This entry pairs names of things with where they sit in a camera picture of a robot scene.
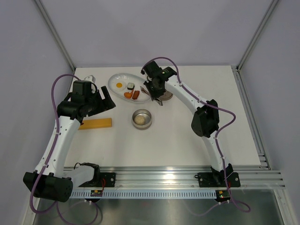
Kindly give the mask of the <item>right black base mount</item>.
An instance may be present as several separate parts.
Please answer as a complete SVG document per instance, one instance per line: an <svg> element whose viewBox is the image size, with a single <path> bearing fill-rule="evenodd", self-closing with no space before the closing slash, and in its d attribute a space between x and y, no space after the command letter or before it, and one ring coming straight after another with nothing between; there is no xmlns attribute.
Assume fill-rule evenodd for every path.
<svg viewBox="0 0 300 225"><path fill-rule="evenodd" d="M225 181L216 181L213 178L212 172L200 172L194 175L194 178L198 180L200 188L225 188ZM229 188L239 188L241 187L239 174L233 172L227 176L227 183Z"/></svg>

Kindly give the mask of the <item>orange sausage toy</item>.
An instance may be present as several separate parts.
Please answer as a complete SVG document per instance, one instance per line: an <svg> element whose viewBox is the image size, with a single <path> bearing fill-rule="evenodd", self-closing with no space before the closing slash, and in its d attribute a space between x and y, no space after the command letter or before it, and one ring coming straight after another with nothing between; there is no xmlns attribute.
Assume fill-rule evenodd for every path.
<svg viewBox="0 0 300 225"><path fill-rule="evenodd" d="M133 95L132 95L132 99L133 100L137 100L139 97L140 92L138 90L134 91Z"/></svg>

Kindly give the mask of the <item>sushi roll toy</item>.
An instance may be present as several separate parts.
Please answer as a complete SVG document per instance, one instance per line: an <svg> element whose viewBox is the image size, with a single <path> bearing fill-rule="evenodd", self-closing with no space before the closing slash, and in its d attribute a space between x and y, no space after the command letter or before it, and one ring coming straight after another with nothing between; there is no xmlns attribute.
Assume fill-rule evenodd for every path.
<svg viewBox="0 0 300 225"><path fill-rule="evenodd" d="M129 82L129 83L127 84L127 89L128 89L128 90L133 90L134 88L135 88L135 84L134 84L134 83Z"/></svg>

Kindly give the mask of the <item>white oval plate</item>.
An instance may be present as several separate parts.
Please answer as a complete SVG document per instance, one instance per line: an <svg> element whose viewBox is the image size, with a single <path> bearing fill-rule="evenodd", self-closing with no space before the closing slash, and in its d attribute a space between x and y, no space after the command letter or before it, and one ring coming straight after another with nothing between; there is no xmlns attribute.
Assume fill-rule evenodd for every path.
<svg viewBox="0 0 300 225"><path fill-rule="evenodd" d="M145 103L150 96L142 90L146 90L146 80L129 73L118 73L112 75L108 80L108 88L118 97L135 103Z"/></svg>

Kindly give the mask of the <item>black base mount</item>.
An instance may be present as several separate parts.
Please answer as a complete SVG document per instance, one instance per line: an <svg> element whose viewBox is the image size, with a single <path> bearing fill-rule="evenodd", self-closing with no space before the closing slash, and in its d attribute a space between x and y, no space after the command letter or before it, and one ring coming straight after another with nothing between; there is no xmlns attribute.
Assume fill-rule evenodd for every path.
<svg viewBox="0 0 300 225"><path fill-rule="evenodd" d="M100 172L92 180L81 184L80 188L113 188L115 187L116 173L115 172Z"/></svg>
<svg viewBox="0 0 300 225"><path fill-rule="evenodd" d="M200 188L225 188L225 181L216 181L213 178L212 172L200 172L194 175L194 178L198 180ZM227 183L229 188L239 188L241 187L239 174L233 172L227 176Z"/></svg>

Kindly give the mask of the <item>right aluminium frame post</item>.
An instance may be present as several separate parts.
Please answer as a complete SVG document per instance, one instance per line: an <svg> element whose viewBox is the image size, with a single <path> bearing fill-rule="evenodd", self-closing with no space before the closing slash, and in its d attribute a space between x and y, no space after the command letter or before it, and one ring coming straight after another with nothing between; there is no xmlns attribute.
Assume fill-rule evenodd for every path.
<svg viewBox="0 0 300 225"><path fill-rule="evenodd" d="M253 51L254 47L256 46L260 36L262 35L264 29L266 28L268 22L270 21L273 13L275 12L276 8L278 7L280 3L280 0L272 0L269 4L269 6L267 7L262 19L260 20L253 36L250 39L249 44L247 45L239 63L236 66L236 70L238 72L240 72L243 68L243 66L245 65L245 63L247 62L248 58L251 55L251 52Z"/></svg>

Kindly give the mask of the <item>left aluminium frame post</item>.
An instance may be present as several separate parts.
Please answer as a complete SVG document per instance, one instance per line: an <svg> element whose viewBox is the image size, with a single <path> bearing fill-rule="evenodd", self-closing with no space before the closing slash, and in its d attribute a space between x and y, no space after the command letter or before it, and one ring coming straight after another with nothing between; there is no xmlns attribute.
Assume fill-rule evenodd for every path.
<svg viewBox="0 0 300 225"><path fill-rule="evenodd" d="M68 66L70 67L72 72L75 72L75 64L73 62L73 60L71 59L65 45L63 44L53 22L52 19L49 15L49 13L47 12L43 2L41 0L33 0L33 3L35 4L35 6L37 7L38 12L40 13L43 21L45 22L49 32L51 33L59 51L61 52L61 54L63 55L64 60L66 61L66 63L68 64Z"/></svg>

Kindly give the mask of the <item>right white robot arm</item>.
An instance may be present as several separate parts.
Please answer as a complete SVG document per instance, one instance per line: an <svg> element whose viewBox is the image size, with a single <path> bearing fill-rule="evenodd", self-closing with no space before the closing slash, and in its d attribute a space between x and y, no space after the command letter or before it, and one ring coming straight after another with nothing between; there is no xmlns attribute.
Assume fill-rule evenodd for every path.
<svg viewBox="0 0 300 225"><path fill-rule="evenodd" d="M151 100L159 100L168 91L176 96L193 114L191 128L202 138L208 150L211 162L210 177L215 184L223 186L229 181L233 172L232 166L222 153L218 143L219 107L215 100L208 101L192 91L180 78L179 69L166 67L162 69L151 60L141 69L141 74L147 76L144 82Z"/></svg>

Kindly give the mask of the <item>round metal lunch box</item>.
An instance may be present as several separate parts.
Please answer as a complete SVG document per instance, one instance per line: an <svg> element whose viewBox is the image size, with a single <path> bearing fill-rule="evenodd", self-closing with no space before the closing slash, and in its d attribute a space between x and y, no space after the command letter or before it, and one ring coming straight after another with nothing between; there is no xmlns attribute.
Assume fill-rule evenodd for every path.
<svg viewBox="0 0 300 225"><path fill-rule="evenodd" d="M146 130L152 125L152 114L146 109L139 109L132 114L131 121L136 129Z"/></svg>

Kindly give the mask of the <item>right side aluminium rail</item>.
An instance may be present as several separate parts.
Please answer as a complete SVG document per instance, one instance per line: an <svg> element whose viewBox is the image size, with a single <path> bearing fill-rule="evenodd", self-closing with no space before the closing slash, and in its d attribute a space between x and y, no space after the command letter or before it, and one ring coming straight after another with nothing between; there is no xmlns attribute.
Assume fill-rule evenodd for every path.
<svg viewBox="0 0 300 225"><path fill-rule="evenodd" d="M231 66L232 69L232 73L242 100L242 104L244 107L244 111L248 120L248 124L250 127L250 131L252 134L252 138L254 140L255 143L255 147L258 153L259 158L263 158L261 159L261 166L260 168L262 168L263 170L272 170L272 166L270 164L269 161L269 157L268 157L268 153L266 152L264 143L263 143L263 139L261 137L260 131L259 131L259 127L257 125L257 122L255 120L254 117L254 113L252 110L252 106L251 106L251 102L249 99L249 95L246 89L246 86L244 84L244 81L242 79L241 73L240 71L237 69L236 66Z"/></svg>

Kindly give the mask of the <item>metal tongs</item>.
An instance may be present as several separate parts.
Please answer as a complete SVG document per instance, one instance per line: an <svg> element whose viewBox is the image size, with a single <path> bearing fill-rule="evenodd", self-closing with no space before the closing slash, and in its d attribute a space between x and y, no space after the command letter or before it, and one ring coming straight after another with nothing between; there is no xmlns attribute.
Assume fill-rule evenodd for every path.
<svg viewBox="0 0 300 225"><path fill-rule="evenodd" d="M160 106L163 106L163 101L160 99L160 97L157 97L153 94L151 94L150 92L148 92L144 87L140 86L140 90L142 93L148 95L152 101L157 102Z"/></svg>

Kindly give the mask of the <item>aluminium frame post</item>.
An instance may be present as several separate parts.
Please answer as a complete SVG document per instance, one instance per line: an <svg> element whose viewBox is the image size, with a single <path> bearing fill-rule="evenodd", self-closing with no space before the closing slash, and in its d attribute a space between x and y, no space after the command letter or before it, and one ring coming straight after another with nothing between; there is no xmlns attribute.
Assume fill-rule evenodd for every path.
<svg viewBox="0 0 300 225"><path fill-rule="evenodd" d="M63 44L53 22L52 19L49 15L49 13L47 12L43 2L41 0L33 0L33 3L35 4L35 6L37 7L38 12L40 13L43 21L45 22L49 32L51 33L59 51L61 52L61 54L63 55L64 60L66 61L66 63L68 64L68 66L70 67L72 72L75 72L75 64L73 62L73 60L71 59L65 45Z"/></svg>
<svg viewBox="0 0 300 225"><path fill-rule="evenodd" d="M260 36L262 35L264 29L266 28L268 22L270 21L273 13L275 12L276 8L278 7L280 3L280 0L272 0L269 4L269 6L267 7L262 19L260 20L253 36L250 39L249 44L247 45L239 63L236 66L236 70L238 72L240 72L243 68L243 66L245 65L245 63L247 62L248 58L251 55L251 52L253 51L254 47L256 46Z"/></svg>

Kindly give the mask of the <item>beige bun toy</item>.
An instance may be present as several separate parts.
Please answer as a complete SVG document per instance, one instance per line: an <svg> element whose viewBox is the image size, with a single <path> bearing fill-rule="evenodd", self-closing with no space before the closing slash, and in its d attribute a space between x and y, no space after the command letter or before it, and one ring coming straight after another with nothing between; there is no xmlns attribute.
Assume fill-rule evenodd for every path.
<svg viewBox="0 0 300 225"><path fill-rule="evenodd" d="M139 126L142 126L145 124L145 118L142 116L142 115L137 115L135 116L134 118L134 122L135 124L139 125Z"/></svg>

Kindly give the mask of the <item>fried egg toy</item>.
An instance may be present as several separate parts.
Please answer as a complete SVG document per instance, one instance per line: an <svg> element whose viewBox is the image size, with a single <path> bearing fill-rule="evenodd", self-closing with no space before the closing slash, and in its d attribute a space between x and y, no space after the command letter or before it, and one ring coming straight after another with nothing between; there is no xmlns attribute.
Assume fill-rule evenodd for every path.
<svg viewBox="0 0 300 225"><path fill-rule="evenodd" d="M123 92L127 88L127 84L123 81L115 81L112 84L112 89L116 92Z"/></svg>

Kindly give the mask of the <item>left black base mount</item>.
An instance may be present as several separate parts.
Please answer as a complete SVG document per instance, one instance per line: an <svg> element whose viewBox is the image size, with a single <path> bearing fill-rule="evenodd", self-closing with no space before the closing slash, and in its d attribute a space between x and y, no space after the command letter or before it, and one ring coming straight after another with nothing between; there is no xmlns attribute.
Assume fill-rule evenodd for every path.
<svg viewBox="0 0 300 225"><path fill-rule="evenodd" d="M113 188L115 187L116 173L115 172L100 172L92 180L81 184L80 188Z"/></svg>

